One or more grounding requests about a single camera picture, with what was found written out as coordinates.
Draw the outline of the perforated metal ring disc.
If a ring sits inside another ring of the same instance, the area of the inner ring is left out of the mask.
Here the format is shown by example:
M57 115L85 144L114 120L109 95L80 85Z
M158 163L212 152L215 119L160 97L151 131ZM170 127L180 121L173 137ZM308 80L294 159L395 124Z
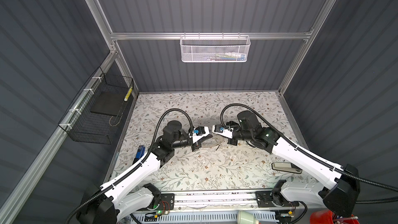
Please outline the perforated metal ring disc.
M202 148L217 148L222 144L224 138L221 136L214 136L202 142Z

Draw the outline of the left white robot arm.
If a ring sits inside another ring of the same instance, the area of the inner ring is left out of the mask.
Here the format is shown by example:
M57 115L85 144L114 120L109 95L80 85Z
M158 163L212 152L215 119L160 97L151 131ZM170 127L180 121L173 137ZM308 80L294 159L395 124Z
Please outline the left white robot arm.
M136 192L133 189L168 163L177 148L197 150L210 138L209 127L185 132L179 121L170 121L162 135L156 138L153 148L130 168L100 187L88 188L74 216L81 224L116 224L137 210L158 208L161 191L156 186L145 184Z

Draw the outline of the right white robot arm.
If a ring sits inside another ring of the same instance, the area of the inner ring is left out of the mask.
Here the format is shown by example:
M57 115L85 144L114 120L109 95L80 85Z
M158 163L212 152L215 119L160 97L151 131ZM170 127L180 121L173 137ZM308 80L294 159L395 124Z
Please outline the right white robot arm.
M238 122L230 121L225 127L214 128L229 141L247 141L252 146L285 159L298 169L316 179L316 183L289 183L280 179L268 199L276 206L286 202L304 202L323 205L333 213L351 216L360 193L360 183L352 178L358 169L348 164L332 163L307 149L287 140L272 127L263 127L257 115L243 111L237 115Z

